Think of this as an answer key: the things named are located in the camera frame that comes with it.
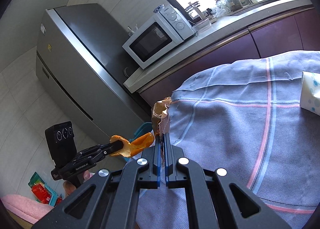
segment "bottle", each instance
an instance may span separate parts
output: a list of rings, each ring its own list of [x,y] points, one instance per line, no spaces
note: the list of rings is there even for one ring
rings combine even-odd
[[[221,0],[215,0],[216,1],[216,6],[217,6],[217,8],[220,8],[221,9],[221,7],[222,7],[222,2],[221,2]]]

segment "crumpled wrapper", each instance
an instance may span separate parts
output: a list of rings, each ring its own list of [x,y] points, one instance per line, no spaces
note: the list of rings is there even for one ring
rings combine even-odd
[[[152,108],[151,122],[155,136],[162,135],[170,130],[168,109],[171,102],[171,97],[166,97],[164,100],[156,102]]]
[[[320,74],[302,72],[300,107],[320,115]]]

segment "countertop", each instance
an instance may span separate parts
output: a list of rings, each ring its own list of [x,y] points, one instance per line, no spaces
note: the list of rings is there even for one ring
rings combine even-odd
[[[183,42],[152,65],[145,69],[137,69],[126,82],[124,82],[124,85],[133,93],[169,68],[210,44],[227,38],[230,34],[268,17],[311,4],[310,0],[280,0],[250,10],[240,16],[225,16],[219,18],[209,29]]]

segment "snack wrapper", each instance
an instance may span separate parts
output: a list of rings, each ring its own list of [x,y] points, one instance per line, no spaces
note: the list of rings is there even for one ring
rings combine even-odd
[[[168,109],[171,102],[171,97],[166,97],[164,100],[156,102],[152,108],[151,122],[155,136],[169,132],[170,120]]]

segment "cabinet door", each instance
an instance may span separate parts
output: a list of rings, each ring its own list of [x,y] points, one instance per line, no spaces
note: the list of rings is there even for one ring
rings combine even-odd
[[[252,36],[262,58],[303,49],[294,16],[262,27]]]
[[[294,16],[296,19],[303,49],[320,51],[320,16],[315,9]]]
[[[183,67],[140,95],[149,105],[153,106],[155,102],[171,96],[172,92],[185,80],[200,71],[221,64],[233,63],[239,59],[259,58],[253,39],[250,34],[247,34]]]

